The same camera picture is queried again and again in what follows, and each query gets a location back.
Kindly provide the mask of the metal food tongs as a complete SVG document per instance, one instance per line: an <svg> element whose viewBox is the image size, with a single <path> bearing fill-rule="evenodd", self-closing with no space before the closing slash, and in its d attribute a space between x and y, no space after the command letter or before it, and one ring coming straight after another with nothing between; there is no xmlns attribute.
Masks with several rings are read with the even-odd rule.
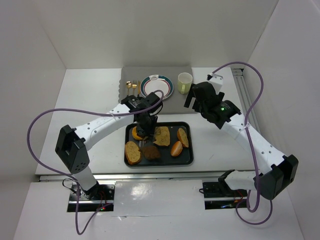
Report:
<svg viewBox="0 0 320 240"><path fill-rule="evenodd" d="M153 135L145 137L143 140L140 140L138 146L141 148L141 147L143 147L145 144L147 144L149 142L153 143L156 140L156 137L159 134L160 134L160 131L155 130Z"/></svg>

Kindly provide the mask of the small seeded bread slice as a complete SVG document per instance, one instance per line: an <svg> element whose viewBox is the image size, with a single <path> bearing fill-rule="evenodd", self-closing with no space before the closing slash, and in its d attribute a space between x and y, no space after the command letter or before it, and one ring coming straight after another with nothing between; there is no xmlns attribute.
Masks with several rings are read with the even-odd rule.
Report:
<svg viewBox="0 0 320 240"><path fill-rule="evenodd" d="M177 138L184 148L189 148L189 140L186 131L183 128L177 130Z"/></svg>

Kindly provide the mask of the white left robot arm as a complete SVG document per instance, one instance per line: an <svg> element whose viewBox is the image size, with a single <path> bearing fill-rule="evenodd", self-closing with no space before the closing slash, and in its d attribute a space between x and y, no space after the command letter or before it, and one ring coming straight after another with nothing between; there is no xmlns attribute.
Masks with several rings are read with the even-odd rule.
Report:
<svg viewBox="0 0 320 240"><path fill-rule="evenodd" d="M145 98L129 95L106 116L75 128L65 125L60 129L55 152L90 199L98 194L100 185L89 168L88 150L106 136L133 123L137 125L139 137L153 136L162 106L155 93Z"/></svg>

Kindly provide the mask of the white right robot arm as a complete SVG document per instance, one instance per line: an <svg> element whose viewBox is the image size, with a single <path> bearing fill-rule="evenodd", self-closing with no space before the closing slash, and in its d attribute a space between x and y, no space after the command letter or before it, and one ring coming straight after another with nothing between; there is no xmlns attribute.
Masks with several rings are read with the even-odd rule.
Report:
<svg viewBox="0 0 320 240"><path fill-rule="evenodd" d="M255 156L257 171L229 170L219 182L231 190L258 191L273 200L295 178L299 161L273 147L249 123L241 110L231 101L223 100L224 93L216 93L208 81L192 84L184 107L192 107L208 122L229 134L251 155Z"/></svg>

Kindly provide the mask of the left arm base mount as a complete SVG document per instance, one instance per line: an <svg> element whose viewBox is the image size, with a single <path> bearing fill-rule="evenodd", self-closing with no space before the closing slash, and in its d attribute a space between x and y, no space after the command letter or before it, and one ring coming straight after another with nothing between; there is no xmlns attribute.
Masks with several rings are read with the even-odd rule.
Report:
<svg viewBox="0 0 320 240"><path fill-rule="evenodd" d="M101 182L96 193L86 194L81 188L79 189L75 181L71 178L65 178L62 186L69 190L67 212L75 213L78 199L79 212L112 212L114 210L115 182Z"/></svg>

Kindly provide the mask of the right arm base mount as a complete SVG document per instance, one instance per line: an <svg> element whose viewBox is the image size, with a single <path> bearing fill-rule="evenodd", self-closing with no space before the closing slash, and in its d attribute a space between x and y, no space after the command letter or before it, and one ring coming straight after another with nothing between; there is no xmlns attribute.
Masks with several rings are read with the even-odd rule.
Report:
<svg viewBox="0 0 320 240"><path fill-rule="evenodd" d="M198 190L204 197L205 210L246 208L248 193L246 190L230 190L222 188L218 182L203 182Z"/></svg>

